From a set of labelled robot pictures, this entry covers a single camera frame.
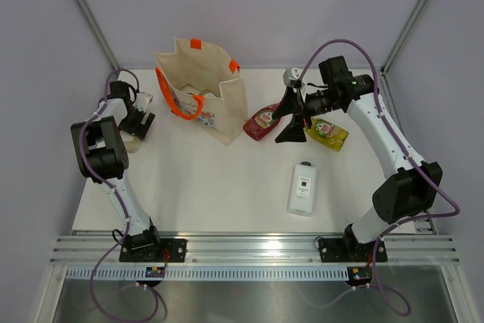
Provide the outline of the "yellow dish soap bottle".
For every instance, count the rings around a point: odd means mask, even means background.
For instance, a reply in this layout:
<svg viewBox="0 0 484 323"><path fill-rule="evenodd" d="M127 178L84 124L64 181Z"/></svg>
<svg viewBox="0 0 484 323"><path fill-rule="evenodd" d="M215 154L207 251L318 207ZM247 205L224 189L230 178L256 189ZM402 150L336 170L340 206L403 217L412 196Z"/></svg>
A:
<svg viewBox="0 0 484 323"><path fill-rule="evenodd" d="M343 148L349 136L348 131L321 118L312 118L311 123L310 128L305 128L310 138L335 151Z"/></svg>

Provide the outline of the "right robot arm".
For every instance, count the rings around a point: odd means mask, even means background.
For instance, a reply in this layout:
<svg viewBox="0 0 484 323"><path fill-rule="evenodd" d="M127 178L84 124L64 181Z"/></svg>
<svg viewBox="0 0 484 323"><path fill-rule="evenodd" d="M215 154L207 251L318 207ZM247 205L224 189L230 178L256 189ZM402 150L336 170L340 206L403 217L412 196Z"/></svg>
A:
<svg viewBox="0 0 484 323"><path fill-rule="evenodd" d="M371 76L353 75L342 56L329 58L318 68L324 87L313 93L303 92L301 69L285 70L286 90L273 117L277 120L289 115L291 121L275 141L305 142L306 131L315 124L316 117L335 110L348 114L363 132L379 160L385 181L372 194L373 206L348 225L339 239L342 252L356 261L377 250L385 230L433 205L442 168L437 162L425 161L396 130Z"/></svg>

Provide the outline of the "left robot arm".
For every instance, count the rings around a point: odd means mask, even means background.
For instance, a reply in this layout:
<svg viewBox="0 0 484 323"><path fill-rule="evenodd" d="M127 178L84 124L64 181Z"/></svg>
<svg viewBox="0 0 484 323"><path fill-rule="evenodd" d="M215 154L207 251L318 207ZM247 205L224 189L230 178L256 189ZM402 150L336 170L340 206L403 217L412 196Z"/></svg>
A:
<svg viewBox="0 0 484 323"><path fill-rule="evenodd" d="M147 111L152 98L127 82L111 82L93 120L70 127L81 174L100 186L121 220L122 231L113 231L113 236L121 242L122 262L151 262L163 256L159 233L129 181L129 153L122 139L145 139L155 117Z"/></svg>

